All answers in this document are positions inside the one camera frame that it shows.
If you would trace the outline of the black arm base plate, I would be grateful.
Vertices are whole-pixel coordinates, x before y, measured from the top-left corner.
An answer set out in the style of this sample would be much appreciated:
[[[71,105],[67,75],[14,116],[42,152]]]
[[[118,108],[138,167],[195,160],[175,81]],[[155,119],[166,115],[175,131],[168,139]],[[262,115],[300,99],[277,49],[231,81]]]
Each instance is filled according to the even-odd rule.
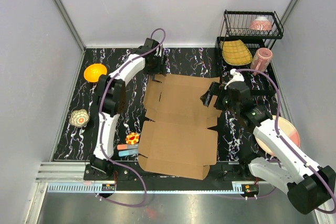
[[[203,180],[178,177],[175,175],[162,175],[145,172],[137,162],[125,162],[127,167],[133,168],[145,182],[148,192],[187,192],[202,191],[215,193],[217,191],[235,190],[237,184],[254,184],[256,178],[239,163],[218,162],[210,167],[209,173]],[[138,176],[129,168],[112,165],[113,171],[104,173],[90,164],[86,164],[83,179],[85,181],[103,181],[105,184],[116,181],[118,191],[142,191],[143,186]]]

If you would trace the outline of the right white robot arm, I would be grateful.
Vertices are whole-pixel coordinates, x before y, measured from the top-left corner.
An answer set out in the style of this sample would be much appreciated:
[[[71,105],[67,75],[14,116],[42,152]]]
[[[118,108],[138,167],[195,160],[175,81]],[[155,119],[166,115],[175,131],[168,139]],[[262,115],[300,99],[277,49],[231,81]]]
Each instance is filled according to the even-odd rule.
[[[285,193],[291,204],[302,214],[308,214],[328,200],[335,200],[335,171],[321,167],[287,137],[263,106],[252,99],[250,88],[243,81],[226,86],[212,82],[200,97],[209,106],[216,96],[214,108],[231,111],[239,123],[261,140],[284,165],[280,168],[262,157],[251,154],[238,167],[244,180],[261,178]]]

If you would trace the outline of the brown cardboard box sheet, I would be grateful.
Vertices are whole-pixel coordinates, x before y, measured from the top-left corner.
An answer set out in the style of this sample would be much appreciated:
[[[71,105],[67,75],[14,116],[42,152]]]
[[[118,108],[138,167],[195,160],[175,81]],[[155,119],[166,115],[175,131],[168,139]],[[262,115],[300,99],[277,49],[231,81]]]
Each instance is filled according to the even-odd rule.
[[[148,81],[138,162],[146,172],[203,180],[217,162],[217,125],[221,112],[200,100],[212,82],[177,74]]]

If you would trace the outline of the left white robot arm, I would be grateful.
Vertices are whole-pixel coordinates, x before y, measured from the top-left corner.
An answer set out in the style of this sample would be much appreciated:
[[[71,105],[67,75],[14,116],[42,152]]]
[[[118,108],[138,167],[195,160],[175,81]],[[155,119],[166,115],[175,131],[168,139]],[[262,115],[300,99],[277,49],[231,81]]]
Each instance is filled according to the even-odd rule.
[[[103,180],[113,175],[110,159],[114,154],[114,136],[120,114],[126,107],[126,87],[139,72],[149,75],[165,74],[166,57],[162,44],[147,38],[144,45],[131,51],[126,61],[114,72],[98,79],[99,128],[96,147],[89,158],[95,174]]]

